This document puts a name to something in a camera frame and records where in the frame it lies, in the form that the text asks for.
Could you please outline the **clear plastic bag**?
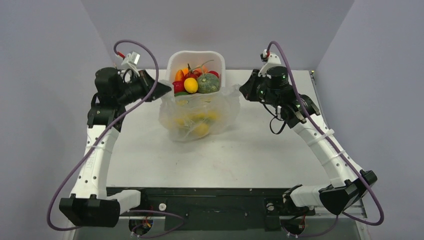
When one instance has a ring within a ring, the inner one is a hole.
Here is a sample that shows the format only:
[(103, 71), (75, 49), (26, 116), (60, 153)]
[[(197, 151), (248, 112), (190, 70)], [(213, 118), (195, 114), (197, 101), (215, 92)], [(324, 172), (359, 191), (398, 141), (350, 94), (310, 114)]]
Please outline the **clear plastic bag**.
[(158, 121), (175, 142), (190, 142), (217, 135), (232, 126), (239, 115), (240, 85), (223, 87), (217, 92), (161, 98)]

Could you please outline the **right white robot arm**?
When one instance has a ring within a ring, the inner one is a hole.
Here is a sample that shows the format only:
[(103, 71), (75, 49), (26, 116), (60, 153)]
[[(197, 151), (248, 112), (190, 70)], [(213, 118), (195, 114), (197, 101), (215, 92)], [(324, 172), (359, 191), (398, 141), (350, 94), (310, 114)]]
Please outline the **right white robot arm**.
[(250, 102), (274, 107), (277, 118), (304, 140), (329, 178), (329, 185), (299, 184), (286, 191), (282, 207), (287, 213), (320, 206), (340, 215), (368, 192), (366, 185), (375, 184), (376, 174), (363, 170), (343, 150), (314, 101), (305, 94), (296, 96), (286, 67), (271, 67), (265, 76), (253, 69), (239, 91)]

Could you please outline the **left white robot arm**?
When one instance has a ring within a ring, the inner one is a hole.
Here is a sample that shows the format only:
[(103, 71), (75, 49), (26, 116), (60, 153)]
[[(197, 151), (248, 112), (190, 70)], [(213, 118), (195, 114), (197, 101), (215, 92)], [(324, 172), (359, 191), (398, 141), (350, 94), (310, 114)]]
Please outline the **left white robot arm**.
[(172, 91), (169, 85), (140, 70), (125, 81), (119, 70), (105, 67), (95, 73), (97, 92), (87, 114), (84, 161), (69, 197), (59, 201), (59, 210), (76, 227), (113, 228), (120, 215), (132, 210), (143, 215), (149, 201), (139, 190), (123, 190), (107, 196), (107, 176), (115, 143), (121, 133), (126, 106), (138, 100), (152, 102)]

